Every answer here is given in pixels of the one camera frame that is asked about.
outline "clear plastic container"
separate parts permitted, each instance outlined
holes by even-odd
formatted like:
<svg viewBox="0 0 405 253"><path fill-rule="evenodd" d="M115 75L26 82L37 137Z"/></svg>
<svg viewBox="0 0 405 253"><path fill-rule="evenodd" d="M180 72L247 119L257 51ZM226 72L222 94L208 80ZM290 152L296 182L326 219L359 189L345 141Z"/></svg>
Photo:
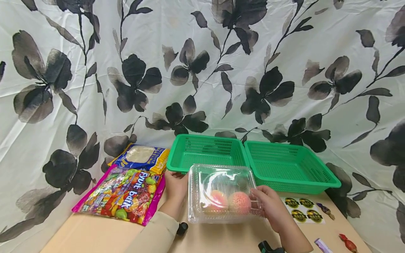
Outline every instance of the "clear plastic container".
<svg viewBox="0 0 405 253"><path fill-rule="evenodd" d="M190 223L242 223L260 215L252 171L244 166L195 164L189 172Z"/></svg>

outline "beige sleeve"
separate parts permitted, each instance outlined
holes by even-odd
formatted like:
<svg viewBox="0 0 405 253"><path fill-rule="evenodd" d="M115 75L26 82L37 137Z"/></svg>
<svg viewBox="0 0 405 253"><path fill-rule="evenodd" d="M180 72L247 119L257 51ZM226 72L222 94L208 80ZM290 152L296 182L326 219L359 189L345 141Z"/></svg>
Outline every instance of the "beige sleeve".
<svg viewBox="0 0 405 253"><path fill-rule="evenodd" d="M131 242L125 253L135 253L139 249L145 253L167 253L176 236L179 223L162 212L156 212L148 225Z"/></svg>

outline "pink peach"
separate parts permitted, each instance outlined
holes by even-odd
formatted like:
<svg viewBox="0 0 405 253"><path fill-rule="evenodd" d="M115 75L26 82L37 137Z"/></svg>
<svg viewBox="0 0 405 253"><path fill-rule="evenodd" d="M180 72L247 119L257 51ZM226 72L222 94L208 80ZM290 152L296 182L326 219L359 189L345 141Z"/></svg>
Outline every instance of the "pink peach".
<svg viewBox="0 0 405 253"><path fill-rule="evenodd" d="M228 209L228 200L221 191L213 190L209 200L211 203L204 208L206 211L226 211Z"/></svg>
<svg viewBox="0 0 405 253"><path fill-rule="evenodd" d="M249 196L241 191L233 193L228 198L229 210L240 214L248 214L252 208L252 202Z"/></svg>

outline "fruit ball candy bag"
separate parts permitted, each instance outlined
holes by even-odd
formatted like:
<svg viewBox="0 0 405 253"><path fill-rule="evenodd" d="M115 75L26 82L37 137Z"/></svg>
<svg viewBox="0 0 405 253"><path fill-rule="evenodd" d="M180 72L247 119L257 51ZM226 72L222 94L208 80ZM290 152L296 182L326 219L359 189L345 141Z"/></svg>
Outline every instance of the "fruit ball candy bag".
<svg viewBox="0 0 405 253"><path fill-rule="evenodd" d="M146 226L156 212L164 187L164 175L112 165L72 212L123 219Z"/></svg>

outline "purple candy wrapper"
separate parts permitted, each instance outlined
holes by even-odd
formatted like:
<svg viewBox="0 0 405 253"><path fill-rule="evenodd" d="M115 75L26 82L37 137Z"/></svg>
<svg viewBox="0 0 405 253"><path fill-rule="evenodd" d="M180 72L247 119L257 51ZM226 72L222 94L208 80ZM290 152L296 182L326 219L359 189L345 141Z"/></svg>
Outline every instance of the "purple candy wrapper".
<svg viewBox="0 0 405 253"><path fill-rule="evenodd" d="M315 244L321 249L323 253L333 253L328 246L320 239L315 240Z"/></svg>

